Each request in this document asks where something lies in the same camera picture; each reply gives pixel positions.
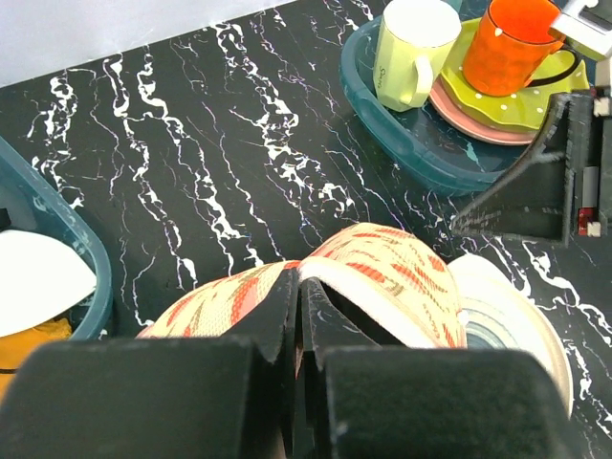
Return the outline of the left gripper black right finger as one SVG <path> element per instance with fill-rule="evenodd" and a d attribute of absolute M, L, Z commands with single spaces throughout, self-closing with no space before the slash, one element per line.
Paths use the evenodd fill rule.
<path fill-rule="evenodd" d="M 544 367 L 515 350 L 410 349 L 302 282 L 316 458 L 578 458 Z"/>

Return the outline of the floral mesh laundry bag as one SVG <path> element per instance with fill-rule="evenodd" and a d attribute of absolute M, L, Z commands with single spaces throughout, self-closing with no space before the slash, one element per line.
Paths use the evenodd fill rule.
<path fill-rule="evenodd" d="M 301 261 L 258 266 L 184 295 L 140 333 L 143 338 L 216 337 L 245 317 L 294 270 L 340 293 L 408 347 L 464 348 L 467 314 L 446 263 L 401 229 L 358 223 Z"/>

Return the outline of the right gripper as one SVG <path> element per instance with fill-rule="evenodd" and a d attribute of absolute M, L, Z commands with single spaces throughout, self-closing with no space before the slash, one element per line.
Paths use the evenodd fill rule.
<path fill-rule="evenodd" d="M 567 245 L 611 230 L 611 88 L 554 94 L 540 131 L 451 222 L 461 235 Z"/>

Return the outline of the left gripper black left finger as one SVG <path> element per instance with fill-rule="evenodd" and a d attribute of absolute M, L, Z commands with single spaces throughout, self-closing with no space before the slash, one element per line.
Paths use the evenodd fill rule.
<path fill-rule="evenodd" d="M 218 338 L 56 341 L 1 404 L 5 458 L 289 458 L 298 276 Z"/>

